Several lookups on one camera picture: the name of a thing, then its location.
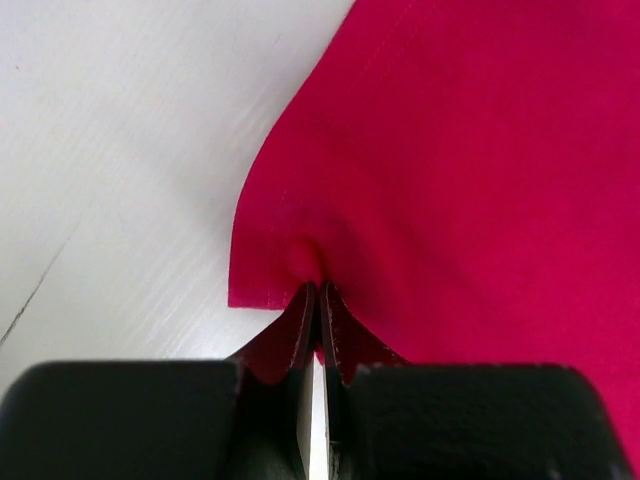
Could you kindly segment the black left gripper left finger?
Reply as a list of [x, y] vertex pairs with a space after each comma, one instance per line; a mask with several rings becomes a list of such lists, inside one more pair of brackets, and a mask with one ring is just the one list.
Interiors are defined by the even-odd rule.
[[317, 289], [299, 288], [282, 314], [231, 359], [241, 368], [226, 479], [309, 477]]

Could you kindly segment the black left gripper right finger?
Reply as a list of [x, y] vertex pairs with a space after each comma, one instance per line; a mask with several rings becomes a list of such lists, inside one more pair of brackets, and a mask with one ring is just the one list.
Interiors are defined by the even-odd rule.
[[355, 318], [334, 284], [322, 285], [318, 308], [330, 477], [413, 479], [414, 370]]

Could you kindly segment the magenta t shirt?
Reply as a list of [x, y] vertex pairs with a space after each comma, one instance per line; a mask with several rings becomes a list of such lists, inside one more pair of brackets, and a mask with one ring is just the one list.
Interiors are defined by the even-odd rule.
[[228, 303], [324, 280], [413, 362], [577, 368], [637, 462], [638, 3], [354, 3], [250, 169]]

